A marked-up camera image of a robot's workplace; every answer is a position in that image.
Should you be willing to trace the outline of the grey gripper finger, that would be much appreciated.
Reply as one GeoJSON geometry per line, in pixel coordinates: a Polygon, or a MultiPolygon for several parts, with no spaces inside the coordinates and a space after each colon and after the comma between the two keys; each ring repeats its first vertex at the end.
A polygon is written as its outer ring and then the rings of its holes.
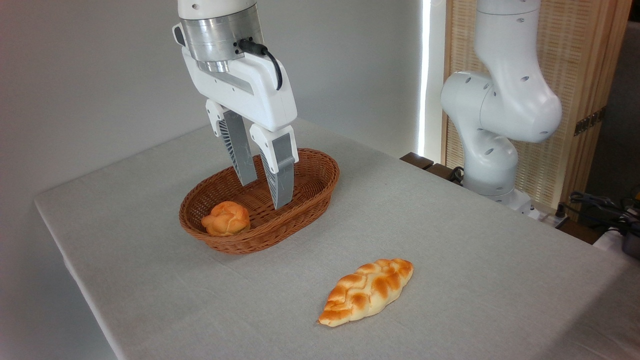
{"type": "Polygon", "coordinates": [[[243,117],[210,99],[206,100],[205,107],[214,134],[222,139],[241,185],[256,181],[258,176],[243,117]]]}
{"type": "Polygon", "coordinates": [[[250,135],[260,148],[263,170],[269,185],[274,209],[290,203],[294,191],[294,164],[299,162],[297,142],[292,126],[270,131],[254,123],[250,135]]]}

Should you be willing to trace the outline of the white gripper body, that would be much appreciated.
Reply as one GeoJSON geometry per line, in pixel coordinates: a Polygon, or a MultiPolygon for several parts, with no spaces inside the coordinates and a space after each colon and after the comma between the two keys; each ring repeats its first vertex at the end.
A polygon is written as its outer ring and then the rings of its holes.
{"type": "Polygon", "coordinates": [[[209,100],[270,132],[285,128],[297,118],[288,75],[282,68],[282,85],[277,89],[274,64],[268,58],[247,54],[230,60],[227,72],[208,72],[198,67],[186,47],[182,47],[182,55],[194,86],[209,100]]]}

